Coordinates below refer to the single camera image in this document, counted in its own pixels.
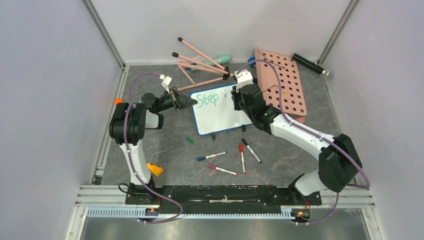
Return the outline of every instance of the black marker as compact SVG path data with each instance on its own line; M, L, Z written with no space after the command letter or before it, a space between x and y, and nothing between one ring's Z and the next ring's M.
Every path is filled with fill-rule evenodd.
M252 148L249 146L248 142L242 138L241 141L244 143L244 145L246 145L247 149L249 149L249 151L253 154L253 156L257 159L257 161L261 164L262 161L259 159L258 155L256 155L256 153L252 150Z

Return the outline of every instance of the pink rod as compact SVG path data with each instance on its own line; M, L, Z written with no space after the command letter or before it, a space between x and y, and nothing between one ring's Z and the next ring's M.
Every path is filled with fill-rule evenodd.
M215 79L212 79L212 80L209 80L209 81L197 83L197 86L195 86L195 85L183 86L183 87L178 88L178 91L182 91L182 90L186 90L186 89L192 89L192 88L202 86L202 85L206 85L206 84L211 84L211 83L214 83L214 82L218 82L222 79L223 79L222 77L219 77L219 78L215 78Z
M187 64L185 62L180 62L179 64L181 66L185 67L185 68L197 69L199 71L205 71L205 72L214 73L214 74L222 74L218 70L212 70L212 69L202 67L202 66L191 65L191 64Z
M218 71L218 72L220 72L220 73L222 73L222 74L227 74L227 72L226 72L226 71L224 71L224 70L222 70L222 69L219 69L219 68L216 68L216 67L213 67L213 66L209 66L209 65L208 65L208 64L206 64L206 63L203 63L203 62L201 62L201 61L194 60L194 59L189 58L189 57L186 57L186 56L183 56L183 55L178 54L178 53L176 53L176 52L173 52L173 53L172 53L172 56L174 56L175 58L184 59L184 60L186 60L186 61L190 61L190 62L192 62L192 63L202 65L202 66L204 66L204 67L206 67L206 68L208 68L208 69L212 69L212 70Z
M193 79L190 77L190 75L186 72L186 70L181 66L181 63L177 63L176 64L179 69L181 69L181 71L184 73L184 75L188 78L188 80L190 80L190 82L197 87L197 84L195 83L195 81L193 81Z
M196 53L200 54L202 57L204 57L205 59L211 61L213 64L215 64L216 66L218 66L220 69L224 70L225 68L223 66L221 66L219 63L217 63L216 61L214 61L212 58L208 57L206 54L204 54L203 52L197 50L197 48L195 48L194 46L190 45L190 43L186 42L185 40L183 40L181 37L178 38L178 40L180 40L180 42L182 42L183 44L187 45L187 47L193 49Z

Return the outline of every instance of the black cylinder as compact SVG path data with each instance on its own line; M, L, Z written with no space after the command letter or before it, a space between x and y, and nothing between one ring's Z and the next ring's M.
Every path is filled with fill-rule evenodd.
M314 71L317 74L322 74L324 71L324 68L316 65L315 63L309 61L308 59L299 56L298 54L294 54L292 57L293 60L295 60L297 63L300 63L301 65L307 67L308 69Z

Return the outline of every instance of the gray stone surface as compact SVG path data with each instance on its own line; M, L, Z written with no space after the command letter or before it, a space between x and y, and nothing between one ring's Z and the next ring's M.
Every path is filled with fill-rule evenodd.
M243 64L229 64L234 72ZM306 125L327 134L338 135L336 121L326 94L322 79L314 72L298 66L303 94L307 107ZM255 69L250 69L256 76ZM171 86L183 87L190 84L176 65L146 65L132 66L123 93L124 102L129 101L129 88L140 74L157 73L172 77ZM217 78L213 73L195 71L190 75L196 82ZM233 82L219 81L203 87L182 91L191 92L221 86ZM164 92L161 81L154 76L139 79L131 90L134 101L141 99L145 93L160 96ZM187 108L181 112L173 109L163 111L164 126L162 130L146 130L143 139L143 149L146 160L153 165L162 167L163 173L154 181L157 185L231 185L231 184L282 184L288 185L302 173L309 173L318 167L318 162L306 151L289 141L257 130L253 125L246 132L241 128L217 133L216 140L211 136L200 136L197 133L193 111ZM194 144L186 141L190 137ZM249 145L262 160L262 164L247 150L244 158L247 174L243 175L242 163L238 145L245 138ZM196 158L228 151L228 154L198 162ZM211 163L229 171L238 172L234 176L225 172L209 169ZM107 157L102 185L117 185L128 183L130 173L124 153L112 141Z

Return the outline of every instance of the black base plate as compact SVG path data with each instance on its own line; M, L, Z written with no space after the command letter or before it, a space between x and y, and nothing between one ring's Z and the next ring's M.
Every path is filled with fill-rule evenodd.
M301 196L291 187L276 185L163 185L153 189L180 203L184 214L277 214L281 206L322 205L321 195L314 192ZM143 186L130 185L127 205L159 204ZM177 214L180 208L161 199L162 214Z

